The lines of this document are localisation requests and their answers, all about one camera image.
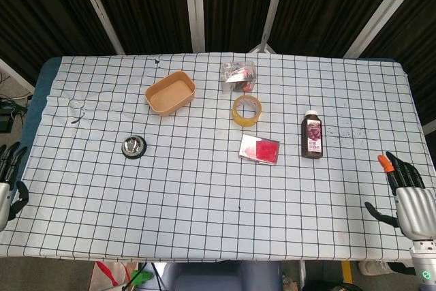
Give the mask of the checkered white tablecloth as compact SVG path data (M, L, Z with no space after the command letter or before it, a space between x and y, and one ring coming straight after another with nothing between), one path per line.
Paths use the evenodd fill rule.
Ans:
M223 93L221 64L253 61L251 92ZM176 71L194 99L167 117L145 99ZM241 127L242 95L262 104ZM323 157L302 156L308 110ZM0 257L117 260L400 260L411 242L365 209L394 214L377 161L436 172L400 64L268 54L63 57L45 63L22 139L29 203L0 232ZM280 143L275 165L239 157L243 134ZM121 151L138 135L138 159Z

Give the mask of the dark juice bottle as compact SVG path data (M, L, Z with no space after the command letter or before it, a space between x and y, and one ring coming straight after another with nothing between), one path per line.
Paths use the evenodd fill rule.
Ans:
M314 110L308 110L301 124L302 156L309 159L323 157L322 121Z

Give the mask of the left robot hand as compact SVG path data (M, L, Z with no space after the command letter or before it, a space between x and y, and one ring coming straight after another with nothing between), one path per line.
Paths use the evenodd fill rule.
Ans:
M20 142L0 146L0 232L16 218L29 201L27 186L17 179L18 168L27 147Z

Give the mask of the red and white bag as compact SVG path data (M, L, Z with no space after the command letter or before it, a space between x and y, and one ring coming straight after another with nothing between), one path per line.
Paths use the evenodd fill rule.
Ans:
M95 262L88 291L123 291L136 269L135 262Z

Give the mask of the green plastic object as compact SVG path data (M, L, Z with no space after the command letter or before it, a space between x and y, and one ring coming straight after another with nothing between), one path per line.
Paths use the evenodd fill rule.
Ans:
M143 283L145 283L146 281L151 280L152 278L154 278L154 274L152 272L149 271L134 271L132 273L132 281L131 281L131 285L132 286L139 286L142 285Z

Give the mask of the red and white card pack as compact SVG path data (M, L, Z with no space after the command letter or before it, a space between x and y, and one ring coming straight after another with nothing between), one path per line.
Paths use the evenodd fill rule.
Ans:
M275 140L243 134L239 157L268 165L275 165L278 160L280 143Z

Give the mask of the clear plastic bag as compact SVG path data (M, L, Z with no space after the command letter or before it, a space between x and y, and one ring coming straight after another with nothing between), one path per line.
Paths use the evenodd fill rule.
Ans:
M223 93L251 92L257 80L253 61L233 61L221 64L220 82Z

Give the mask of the brown paper food box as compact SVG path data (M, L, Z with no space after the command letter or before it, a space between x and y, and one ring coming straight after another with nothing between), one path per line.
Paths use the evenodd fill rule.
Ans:
M161 117L167 117L194 99L196 85L184 72L176 71L145 91L145 99L151 109Z

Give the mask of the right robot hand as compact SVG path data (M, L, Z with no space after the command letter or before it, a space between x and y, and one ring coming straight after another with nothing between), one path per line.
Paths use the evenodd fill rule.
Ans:
M384 215L365 202L369 214L377 221L399 228L412 241L436 241L436 199L425 187L418 170L389 151L377 159L394 196L396 215Z

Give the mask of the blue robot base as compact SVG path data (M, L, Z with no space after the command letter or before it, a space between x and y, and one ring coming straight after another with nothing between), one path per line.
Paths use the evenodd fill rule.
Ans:
M170 263L160 276L165 291L283 291L275 261Z

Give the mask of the white shoe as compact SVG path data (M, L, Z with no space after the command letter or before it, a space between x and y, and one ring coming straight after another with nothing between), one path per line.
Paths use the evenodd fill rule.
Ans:
M393 273L387 262L382 261L359 261L359 271L366 276L387 275Z

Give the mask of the yellow tape roll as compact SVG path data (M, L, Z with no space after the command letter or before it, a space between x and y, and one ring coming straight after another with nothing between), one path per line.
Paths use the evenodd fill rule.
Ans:
M261 113L261 102L251 95L242 95L236 98L232 107L232 118L241 127L255 125Z

